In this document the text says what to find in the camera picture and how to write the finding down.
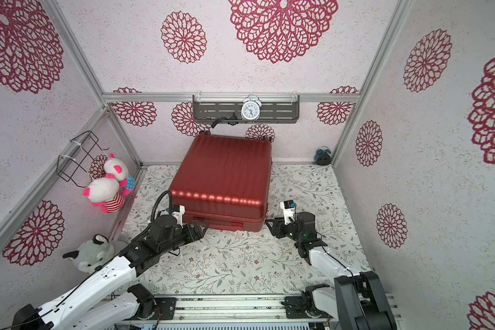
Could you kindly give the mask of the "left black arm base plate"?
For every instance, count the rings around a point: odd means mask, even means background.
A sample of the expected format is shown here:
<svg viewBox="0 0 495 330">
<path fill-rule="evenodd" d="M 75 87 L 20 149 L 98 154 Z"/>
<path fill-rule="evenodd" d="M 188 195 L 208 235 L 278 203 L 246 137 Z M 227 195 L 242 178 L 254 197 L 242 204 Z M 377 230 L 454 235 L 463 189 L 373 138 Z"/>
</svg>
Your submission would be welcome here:
<svg viewBox="0 0 495 330">
<path fill-rule="evenodd" d="M 140 307 L 135 316 L 126 319 L 127 321 L 152 321 L 152 320 L 173 320 L 177 305 L 177 298 L 155 297 L 154 306 L 146 306 L 144 311 Z"/>
</svg>

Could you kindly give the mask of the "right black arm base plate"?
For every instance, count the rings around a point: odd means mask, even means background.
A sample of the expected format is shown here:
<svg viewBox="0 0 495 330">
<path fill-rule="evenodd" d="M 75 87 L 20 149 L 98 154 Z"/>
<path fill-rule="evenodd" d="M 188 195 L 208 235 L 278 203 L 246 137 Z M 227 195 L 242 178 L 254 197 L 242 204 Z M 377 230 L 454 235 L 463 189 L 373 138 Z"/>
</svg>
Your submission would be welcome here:
<svg viewBox="0 0 495 330">
<path fill-rule="evenodd" d="M 329 319 L 331 316 L 318 309 L 314 305 L 312 298 L 308 296 L 286 296 L 284 301 L 281 302 L 286 310 L 286 316 L 288 319 L 300 319 L 300 318 L 325 318 Z"/>
</svg>

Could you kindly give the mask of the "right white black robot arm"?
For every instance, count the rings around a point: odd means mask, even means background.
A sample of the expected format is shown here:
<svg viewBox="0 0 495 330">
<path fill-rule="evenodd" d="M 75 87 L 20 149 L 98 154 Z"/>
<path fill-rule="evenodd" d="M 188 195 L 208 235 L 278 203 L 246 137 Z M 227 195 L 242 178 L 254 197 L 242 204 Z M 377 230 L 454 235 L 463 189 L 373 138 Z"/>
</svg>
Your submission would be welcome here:
<svg viewBox="0 0 495 330">
<path fill-rule="evenodd" d="M 273 237 L 294 241 L 299 256 L 329 280 L 331 285 L 306 287 L 299 298 L 287 297 L 282 305 L 294 318 L 328 316 L 337 329 L 397 329 L 397 323 L 379 276 L 346 264 L 316 230 L 316 217 L 301 212 L 265 220 Z"/>
</svg>

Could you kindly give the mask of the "red hard-shell suitcase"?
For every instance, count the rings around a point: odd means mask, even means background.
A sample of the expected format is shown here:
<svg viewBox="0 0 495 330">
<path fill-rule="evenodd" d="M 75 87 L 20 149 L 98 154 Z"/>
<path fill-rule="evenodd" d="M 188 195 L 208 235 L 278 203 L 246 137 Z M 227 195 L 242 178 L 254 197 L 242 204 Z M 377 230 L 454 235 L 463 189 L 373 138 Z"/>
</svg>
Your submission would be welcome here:
<svg viewBox="0 0 495 330">
<path fill-rule="evenodd" d="M 258 232 L 268 212 L 272 142 L 200 133 L 192 142 L 169 191 L 185 207 L 183 222 Z"/>
</svg>

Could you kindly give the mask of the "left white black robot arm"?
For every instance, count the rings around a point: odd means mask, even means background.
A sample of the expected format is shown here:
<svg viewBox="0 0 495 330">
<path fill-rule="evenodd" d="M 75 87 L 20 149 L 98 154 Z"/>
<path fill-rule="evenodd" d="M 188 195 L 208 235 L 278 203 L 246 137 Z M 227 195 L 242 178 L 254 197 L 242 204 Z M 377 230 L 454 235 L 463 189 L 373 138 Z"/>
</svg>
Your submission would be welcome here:
<svg viewBox="0 0 495 330">
<path fill-rule="evenodd" d="M 209 225 L 194 221 L 180 225 L 161 215 L 132 239 L 118 255 L 63 295 L 35 308 L 28 304 L 14 316 L 11 329 L 104 329 L 137 316 L 153 314 L 154 295 L 136 285 L 104 305 L 105 297 L 156 265 L 161 256 L 203 239 Z"/>
</svg>

